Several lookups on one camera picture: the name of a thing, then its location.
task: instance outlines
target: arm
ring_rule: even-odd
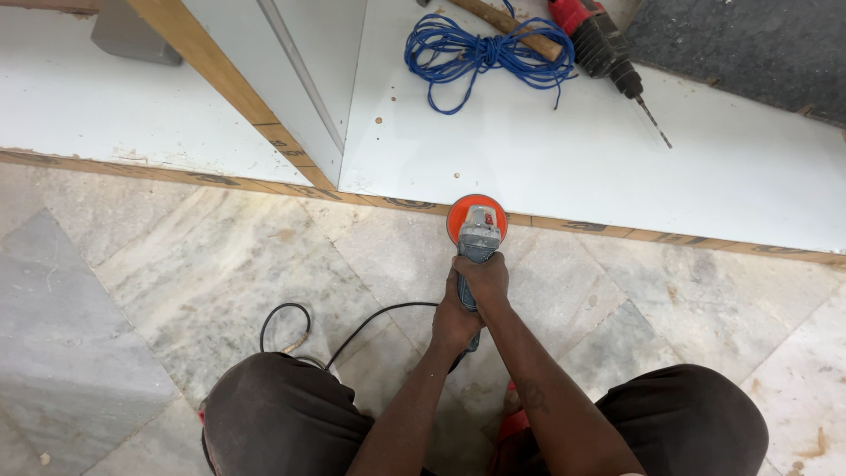
[[[456,257],[479,312],[517,386],[541,454],[556,476],[645,474],[620,433],[552,360],[508,302],[502,253],[474,264]]]
[[[477,313],[459,301],[458,273],[450,269],[447,291],[432,321],[429,349],[403,388],[377,419],[347,475],[419,476],[437,401],[450,365],[484,327]]]

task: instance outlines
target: gray block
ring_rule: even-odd
[[[46,210],[0,245],[0,401],[53,475],[81,474],[179,391]]]
[[[115,56],[173,66],[182,61],[179,53],[126,0],[103,0],[91,40]]]

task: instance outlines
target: coiled blue rope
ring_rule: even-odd
[[[506,8],[514,17],[514,8],[508,0],[503,0]],[[517,34],[517,31],[528,24],[536,25],[531,33]],[[519,40],[528,35],[543,35],[562,46],[561,54],[555,61],[550,61],[540,53],[528,48]],[[421,58],[431,56],[420,63]],[[434,64],[441,53],[454,53],[457,56],[447,61]],[[506,36],[473,36],[461,29],[458,24],[439,14],[428,14],[420,19],[405,42],[405,63],[409,71],[429,82],[429,105],[444,114],[455,114],[467,103],[473,90],[476,76],[489,69],[505,68],[514,73],[524,83],[536,89],[558,88],[555,99],[555,109],[561,99],[561,83],[574,78],[573,71],[575,52],[573,43],[567,38],[563,30],[553,22],[540,18],[533,18],[521,23],[514,31]],[[431,98],[431,88],[438,83],[455,81],[459,77],[473,71],[470,85],[464,94],[464,100],[455,108],[448,111],[441,110]]]

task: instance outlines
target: power cord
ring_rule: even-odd
[[[376,318],[379,314],[390,311],[392,309],[397,309],[397,308],[400,308],[400,307],[409,307],[409,306],[433,306],[433,307],[435,307],[435,306],[437,306],[437,303],[435,303],[435,302],[404,302],[402,304],[394,304],[393,306],[383,307],[382,309],[373,313],[369,318],[365,319],[365,322],[361,323],[359,328],[356,329],[349,337],[347,337],[347,340],[345,340],[343,342],[343,344],[341,344],[341,346],[335,351],[335,353],[332,354],[332,357],[329,359],[329,362],[326,363],[326,365],[323,365],[317,359],[312,358],[312,357],[299,356],[299,357],[294,357],[294,358],[297,359],[297,360],[302,360],[302,361],[306,361],[308,363],[311,363],[312,365],[315,365],[316,367],[328,372],[329,367],[332,366],[332,363],[335,362],[335,359],[338,358],[338,355],[341,354],[341,351],[343,351],[344,347],[346,347],[347,344],[349,344],[350,341],[355,336],[357,336],[357,334],[371,320]],[[296,349],[297,347],[299,347],[299,345],[302,344],[305,341],[305,339],[309,336],[309,332],[311,332],[311,316],[309,315],[309,312],[305,310],[305,307],[300,306],[296,302],[286,302],[284,304],[280,304],[280,305],[276,306],[275,308],[273,308],[272,311],[270,311],[270,314],[267,314],[267,318],[265,319],[264,324],[261,326],[261,332],[259,333],[259,351],[262,351],[262,352],[265,351],[264,350],[264,333],[265,333],[265,329],[267,329],[267,323],[270,322],[270,319],[273,317],[273,314],[276,314],[277,311],[279,311],[280,309],[283,309],[285,307],[296,307],[300,311],[303,312],[303,314],[305,315],[305,332],[294,344],[292,344],[291,346],[285,347],[285,349],[282,350],[282,352],[286,353],[286,354],[290,353],[293,349]],[[461,361],[461,358],[463,356],[464,356],[463,353],[461,353],[459,355],[459,357],[455,360],[455,363],[453,363],[452,368],[449,369],[450,372],[452,372],[453,368],[455,368],[455,366],[458,365],[458,363]]]

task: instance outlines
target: wooden hammer handle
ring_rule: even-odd
[[[452,3],[460,6],[475,16],[490,23],[491,26],[500,30],[502,33],[511,33],[517,28],[520,23],[516,19],[511,18],[510,15],[505,14],[496,8],[482,2],[481,0],[449,0]],[[531,28],[524,27],[518,33],[527,33],[532,31]],[[550,40],[543,35],[529,35],[523,37],[522,42],[527,47],[537,51],[544,58],[555,61],[558,55],[561,54],[561,45]]]

